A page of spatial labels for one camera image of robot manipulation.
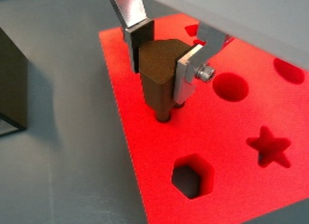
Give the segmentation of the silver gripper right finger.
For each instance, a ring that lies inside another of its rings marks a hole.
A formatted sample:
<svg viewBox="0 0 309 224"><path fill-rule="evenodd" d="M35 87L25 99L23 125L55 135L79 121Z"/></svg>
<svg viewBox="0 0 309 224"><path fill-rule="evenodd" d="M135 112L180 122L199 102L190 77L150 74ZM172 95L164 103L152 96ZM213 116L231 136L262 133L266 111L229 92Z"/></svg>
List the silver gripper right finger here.
<svg viewBox="0 0 309 224"><path fill-rule="evenodd" d="M229 36L205 23L198 24L197 38L205 45L195 44L176 61L174 101L179 105L194 92L193 80L209 82L215 76L215 70L207 62L229 41Z"/></svg>

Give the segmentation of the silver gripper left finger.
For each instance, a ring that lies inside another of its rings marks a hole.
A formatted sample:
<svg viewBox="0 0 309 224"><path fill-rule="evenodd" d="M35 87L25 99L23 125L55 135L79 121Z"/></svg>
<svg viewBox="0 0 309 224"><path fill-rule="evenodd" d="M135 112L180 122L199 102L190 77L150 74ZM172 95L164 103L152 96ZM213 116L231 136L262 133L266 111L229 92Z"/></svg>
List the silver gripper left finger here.
<svg viewBox="0 0 309 224"><path fill-rule="evenodd" d="M155 21L147 17L142 0L108 0L115 10L128 45L130 65L139 72L139 47L155 38Z"/></svg>

